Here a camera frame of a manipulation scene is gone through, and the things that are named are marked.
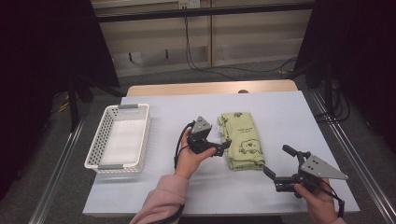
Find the power outlet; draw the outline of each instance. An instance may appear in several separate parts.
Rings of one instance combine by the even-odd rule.
[[[189,8],[200,8],[201,1],[200,0],[190,0]]]
[[[178,9],[187,9],[187,8],[190,8],[190,0],[178,1]]]

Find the folded cloth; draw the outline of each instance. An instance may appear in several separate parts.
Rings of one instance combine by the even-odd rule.
[[[222,141],[232,140],[224,152],[231,170],[262,170],[265,159],[262,145],[248,112],[223,113],[219,117]]]

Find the cartoon print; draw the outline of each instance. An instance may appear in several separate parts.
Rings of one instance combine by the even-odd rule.
[[[239,146],[239,152],[241,152],[243,154],[247,154],[247,153],[262,154],[262,146],[260,145],[259,140],[250,139],[250,140],[247,140],[247,141],[244,141],[241,143],[241,145]]]
[[[221,126],[222,126],[223,130],[225,131],[225,133],[222,133],[222,135],[223,135],[225,141],[230,141],[231,138],[230,138],[230,135],[228,134],[228,131],[226,128],[227,127],[226,123],[228,122],[228,119],[221,116],[221,120],[222,120]]]
[[[239,117],[241,117],[241,115],[242,115],[242,113],[233,113],[233,116],[234,116],[235,118],[239,118]]]

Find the metal rail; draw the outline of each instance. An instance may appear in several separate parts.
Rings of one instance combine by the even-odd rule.
[[[312,92],[312,95],[320,111],[324,113],[326,111],[326,107],[324,105],[323,97],[314,91]],[[389,197],[375,181],[373,175],[370,173],[363,160],[359,156],[359,153],[347,138],[347,135],[341,128],[340,124],[338,122],[331,122],[329,125],[335,137],[338,139],[338,142],[341,144],[342,149],[346,153],[350,163],[356,170],[356,173],[361,178],[361,182],[363,183],[364,187],[366,187],[384,219],[388,224],[396,224],[396,212],[392,203],[390,202]]]
[[[87,18],[53,18],[55,21],[77,21],[77,22],[114,22],[114,21],[143,21],[169,18],[198,17],[232,15],[257,12],[295,11],[312,9],[316,4],[313,2],[288,3],[273,5],[256,5],[245,7],[201,7],[189,9],[174,9],[152,12],[126,13],[126,14],[104,14],[97,17]]]
[[[72,133],[70,133],[66,145],[64,146],[64,151],[62,152],[61,158],[58,160],[58,163],[56,164],[55,170],[52,173],[49,183],[47,184],[43,194],[41,195],[37,206],[35,207],[35,211],[33,212],[32,217],[28,222],[29,224],[44,223],[50,210],[52,201],[55,197],[55,194],[58,191],[62,176],[64,174],[64,170],[75,148],[79,134],[81,133],[84,121],[88,116],[90,106],[91,104],[85,104],[85,106],[83,106],[83,109],[81,111],[82,118],[79,121],[76,129]]]

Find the human hand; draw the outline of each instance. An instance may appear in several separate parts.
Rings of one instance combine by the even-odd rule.
[[[329,184],[328,178],[323,178],[323,181]],[[323,183],[323,181],[320,182],[320,186],[323,189],[332,192],[330,186]],[[295,184],[294,189],[306,199],[308,214],[315,224],[328,224],[337,219],[337,215],[334,210],[334,200],[331,196],[319,189],[316,189],[311,193],[301,184]]]
[[[175,170],[175,175],[180,175],[187,179],[191,178],[192,174],[198,169],[201,161],[204,161],[216,153],[216,149],[214,147],[200,154],[193,153],[189,148],[189,144],[187,143],[187,136],[189,135],[190,131],[191,129],[188,129],[183,133],[180,147],[183,149],[180,151],[178,156],[177,167]]]

